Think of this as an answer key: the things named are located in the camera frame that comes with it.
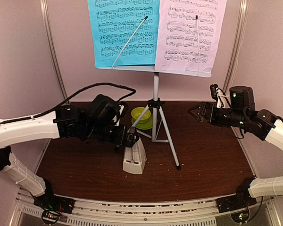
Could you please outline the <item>grey metronome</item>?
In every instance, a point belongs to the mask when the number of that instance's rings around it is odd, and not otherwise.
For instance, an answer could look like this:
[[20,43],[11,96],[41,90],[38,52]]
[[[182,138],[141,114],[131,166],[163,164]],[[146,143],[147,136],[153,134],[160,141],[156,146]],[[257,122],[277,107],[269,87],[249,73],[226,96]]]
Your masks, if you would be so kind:
[[123,171],[130,174],[141,175],[143,174],[146,160],[145,148],[142,139],[139,138],[133,147],[125,148]]

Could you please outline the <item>white music stand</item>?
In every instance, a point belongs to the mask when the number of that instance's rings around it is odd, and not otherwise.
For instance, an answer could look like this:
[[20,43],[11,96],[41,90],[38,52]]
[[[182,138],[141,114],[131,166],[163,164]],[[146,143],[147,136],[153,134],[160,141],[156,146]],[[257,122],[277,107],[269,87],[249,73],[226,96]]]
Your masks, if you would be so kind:
[[[137,31],[139,30],[139,28],[148,20],[148,17],[144,17],[142,19],[142,21],[140,22],[140,24],[137,26],[137,28],[135,29],[135,31],[132,33],[131,37],[128,39],[128,41],[126,42],[126,44],[123,46],[122,50],[120,51],[120,53],[118,54],[117,58],[115,59],[114,63],[112,64],[111,67],[106,67],[107,70],[131,70],[131,71],[136,71],[137,69],[140,69],[142,71],[150,71],[151,66],[149,65],[136,65],[136,66],[118,66],[116,67],[115,64],[117,63],[118,59],[120,58],[121,54],[123,53],[123,51],[125,50],[125,48],[128,46],[129,42],[131,41],[131,39],[134,37],[134,35],[137,33]],[[159,72],[158,71],[153,71],[153,98],[147,101],[147,105],[145,106],[144,110],[142,111],[141,115],[134,121],[132,127],[135,127],[135,125],[140,122],[142,120],[142,117],[147,113],[147,111],[152,108],[152,117],[153,117],[153,128],[152,128],[152,134],[148,135],[138,129],[137,132],[140,135],[146,136],[148,138],[151,139],[151,141],[153,143],[168,143],[170,145],[172,154],[173,154],[173,158],[175,161],[175,165],[177,170],[181,170],[181,165],[179,163],[176,151],[175,151],[175,147],[171,138],[171,134],[169,132],[169,128],[167,125],[167,121],[163,112],[163,104],[165,102],[161,101],[160,98],[158,97],[158,88],[159,88]],[[159,134],[159,129],[160,126],[157,126],[157,117],[158,114],[161,117],[160,120],[160,124],[164,125],[164,129],[167,135],[167,139],[165,140],[158,140],[157,136]]]

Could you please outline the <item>purple sheet music page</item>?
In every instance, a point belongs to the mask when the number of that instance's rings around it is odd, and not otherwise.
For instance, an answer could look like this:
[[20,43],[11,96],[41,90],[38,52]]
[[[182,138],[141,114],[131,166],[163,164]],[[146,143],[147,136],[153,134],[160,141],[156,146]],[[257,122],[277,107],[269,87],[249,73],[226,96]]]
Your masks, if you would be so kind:
[[155,71],[209,78],[219,45],[225,0],[162,0]]

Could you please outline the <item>blue sheet music page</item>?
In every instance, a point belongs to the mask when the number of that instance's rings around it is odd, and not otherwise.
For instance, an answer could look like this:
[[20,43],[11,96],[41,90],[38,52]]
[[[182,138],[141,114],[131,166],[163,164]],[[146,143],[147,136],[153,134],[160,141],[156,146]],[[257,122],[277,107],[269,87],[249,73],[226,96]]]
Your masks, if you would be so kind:
[[158,0],[89,0],[95,67],[154,65]]

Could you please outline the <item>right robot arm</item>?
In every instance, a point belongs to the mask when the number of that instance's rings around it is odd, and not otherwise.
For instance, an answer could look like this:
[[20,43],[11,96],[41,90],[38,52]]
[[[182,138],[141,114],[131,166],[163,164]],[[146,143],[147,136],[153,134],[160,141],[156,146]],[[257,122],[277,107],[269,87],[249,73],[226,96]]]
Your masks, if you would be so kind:
[[[283,118],[267,109],[255,109],[253,89],[234,86],[227,96],[218,85],[210,86],[215,103],[201,102],[188,110],[199,122],[222,128],[238,128],[241,135],[251,133],[283,151]],[[274,178],[247,178],[237,188],[232,203],[242,208],[250,198],[283,195],[283,176]]]

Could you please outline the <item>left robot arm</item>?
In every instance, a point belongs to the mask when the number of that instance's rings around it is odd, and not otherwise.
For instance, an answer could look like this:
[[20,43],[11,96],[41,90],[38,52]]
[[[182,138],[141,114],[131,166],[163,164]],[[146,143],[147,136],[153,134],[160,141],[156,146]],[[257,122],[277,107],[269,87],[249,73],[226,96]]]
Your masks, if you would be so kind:
[[28,190],[31,196],[48,209],[58,205],[51,183],[32,173],[12,153],[11,145],[39,139],[60,139],[75,137],[82,142],[96,139],[117,146],[132,148],[140,139],[135,127],[120,124],[120,118],[127,106],[98,94],[85,107],[77,107],[68,101],[81,92],[101,86],[96,83],[84,87],[55,107],[39,114],[3,120],[0,119],[0,172],[5,172]]

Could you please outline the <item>green plastic plate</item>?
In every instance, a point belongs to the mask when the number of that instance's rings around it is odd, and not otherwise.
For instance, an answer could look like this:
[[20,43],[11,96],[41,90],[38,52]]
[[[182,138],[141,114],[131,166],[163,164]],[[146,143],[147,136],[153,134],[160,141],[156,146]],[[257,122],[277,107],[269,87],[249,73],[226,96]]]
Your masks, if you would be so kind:
[[141,123],[138,122],[135,125],[136,128],[141,129],[141,130],[148,130],[153,128],[153,117],[150,116],[145,122]]

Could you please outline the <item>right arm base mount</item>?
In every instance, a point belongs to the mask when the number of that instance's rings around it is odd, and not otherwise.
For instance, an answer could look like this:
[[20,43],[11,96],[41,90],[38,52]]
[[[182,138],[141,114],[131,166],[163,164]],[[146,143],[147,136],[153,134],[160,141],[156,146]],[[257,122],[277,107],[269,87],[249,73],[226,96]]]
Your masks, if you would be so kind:
[[238,198],[237,195],[216,199],[219,213],[229,212],[231,219],[237,224],[245,224],[251,219],[250,206],[256,203],[256,198]]

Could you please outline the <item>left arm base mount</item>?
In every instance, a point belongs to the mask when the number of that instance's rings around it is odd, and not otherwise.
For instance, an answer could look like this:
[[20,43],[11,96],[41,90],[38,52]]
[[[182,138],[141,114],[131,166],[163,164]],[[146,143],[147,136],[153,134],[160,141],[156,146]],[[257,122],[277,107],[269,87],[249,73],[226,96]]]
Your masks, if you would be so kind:
[[32,196],[35,206],[40,207],[43,212],[41,220],[46,225],[57,223],[63,214],[72,214],[75,200],[54,195],[53,198],[41,198]]

